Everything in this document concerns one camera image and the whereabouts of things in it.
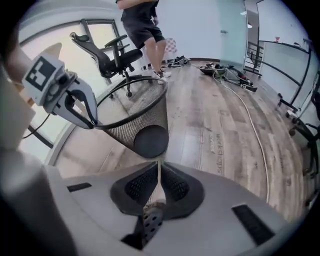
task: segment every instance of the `chair caster wheel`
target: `chair caster wheel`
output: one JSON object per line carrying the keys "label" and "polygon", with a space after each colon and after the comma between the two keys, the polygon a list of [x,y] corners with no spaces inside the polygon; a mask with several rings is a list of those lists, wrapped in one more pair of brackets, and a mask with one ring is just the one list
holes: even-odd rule
{"label": "chair caster wheel", "polygon": [[290,134],[291,137],[295,136],[296,131],[294,129],[291,129],[291,130],[289,130],[289,134]]}
{"label": "chair caster wheel", "polygon": [[302,171],[302,176],[306,176],[308,173],[309,173],[309,168],[305,168],[305,169]]}
{"label": "chair caster wheel", "polygon": [[305,203],[304,203],[305,207],[309,207],[310,203],[311,203],[310,200],[305,201]]}

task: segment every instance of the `extension cord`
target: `extension cord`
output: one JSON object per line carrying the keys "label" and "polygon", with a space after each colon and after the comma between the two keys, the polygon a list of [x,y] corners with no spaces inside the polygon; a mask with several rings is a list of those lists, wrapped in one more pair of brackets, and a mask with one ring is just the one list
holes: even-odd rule
{"label": "extension cord", "polygon": [[[219,83],[219,81],[215,78],[215,74],[213,74],[212,77],[213,77],[213,79],[214,79],[217,83]],[[244,108],[245,108],[245,110],[246,110],[246,112],[247,112],[247,114],[248,114],[248,117],[249,117],[251,126],[252,126],[252,128],[253,128],[254,134],[255,134],[256,139],[257,139],[257,141],[258,141],[258,144],[259,144],[259,146],[260,146],[261,153],[262,153],[262,158],[263,158],[263,163],[264,163],[265,176],[266,176],[266,202],[269,203],[269,197],[270,197],[270,196],[269,196],[269,194],[270,194],[270,188],[269,188],[269,171],[268,171],[268,167],[267,167],[267,160],[266,160],[266,154],[265,154],[264,148],[263,148],[263,146],[262,146],[262,144],[261,144],[259,135],[258,135],[258,133],[257,133],[257,131],[256,131],[255,125],[254,125],[254,123],[253,123],[253,121],[252,121],[252,118],[251,118],[251,115],[250,115],[250,112],[249,112],[249,109],[248,109],[247,105],[245,104],[245,102],[243,101],[243,99],[242,99],[234,90],[232,90],[231,88],[225,86],[225,85],[222,83],[222,77],[224,77],[224,78],[229,82],[228,78],[226,78],[225,75],[223,75],[223,76],[221,75],[221,77],[220,77],[220,84],[221,84],[223,87],[225,87],[226,89],[228,89],[229,91],[233,92],[233,93],[241,100],[242,104],[244,105]]]}

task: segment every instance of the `window frame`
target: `window frame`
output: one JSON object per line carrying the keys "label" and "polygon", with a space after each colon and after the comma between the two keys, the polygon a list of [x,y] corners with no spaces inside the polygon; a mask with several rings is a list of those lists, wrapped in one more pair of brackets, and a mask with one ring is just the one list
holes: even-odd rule
{"label": "window frame", "polygon": [[[89,18],[82,18],[81,20],[75,20],[75,21],[71,21],[71,22],[66,22],[66,23],[62,23],[59,25],[55,25],[52,27],[49,27],[47,29],[44,29],[36,34],[33,34],[32,36],[26,38],[25,40],[23,40],[22,42],[20,42],[20,46],[23,46],[29,42],[31,42],[32,40],[34,40],[35,38],[42,36],[44,34],[47,34],[48,32],[57,30],[57,29],[61,29],[61,28],[65,28],[68,26],[72,26],[72,25],[82,25],[85,34],[90,38],[89,40],[93,43],[93,38],[92,35],[90,33],[90,28],[88,25],[95,25],[95,24],[110,24],[112,25],[112,29],[113,32],[115,34],[115,37],[118,38],[119,35],[119,31],[116,25],[116,21],[114,19],[89,19]],[[111,47],[107,47],[107,48],[102,48],[101,49],[104,52],[107,51],[112,51]],[[41,131],[35,131],[36,127],[34,127],[33,125],[29,125],[28,126],[28,130],[33,133],[32,136],[35,136],[38,140],[40,140],[43,144],[45,144],[47,147],[49,147],[50,149],[52,149],[54,147],[54,144],[52,141],[50,141],[44,134],[42,134]]]}

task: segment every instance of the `black trash can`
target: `black trash can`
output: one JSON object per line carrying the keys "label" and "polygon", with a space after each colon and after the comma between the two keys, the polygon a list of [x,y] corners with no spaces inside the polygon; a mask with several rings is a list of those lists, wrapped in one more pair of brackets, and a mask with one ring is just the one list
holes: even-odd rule
{"label": "black trash can", "polygon": [[167,83],[152,77],[111,90],[98,103],[97,128],[144,158],[161,155],[169,143],[166,92]]}

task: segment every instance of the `wooden floor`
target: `wooden floor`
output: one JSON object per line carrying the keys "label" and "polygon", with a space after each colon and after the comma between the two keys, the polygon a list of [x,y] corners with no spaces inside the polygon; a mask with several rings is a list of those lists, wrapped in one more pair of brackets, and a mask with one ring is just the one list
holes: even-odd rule
{"label": "wooden floor", "polygon": [[[266,200],[262,152],[241,101],[195,66],[171,71],[166,96],[169,145],[160,158],[224,176]],[[285,111],[275,110],[276,93],[255,75],[247,75],[257,92],[225,84],[247,105],[263,145],[268,203],[291,221],[302,214],[308,196],[301,147],[288,134],[291,124],[283,118]],[[101,130],[76,128],[55,165],[66,178],[111,172],[145,161]]]}

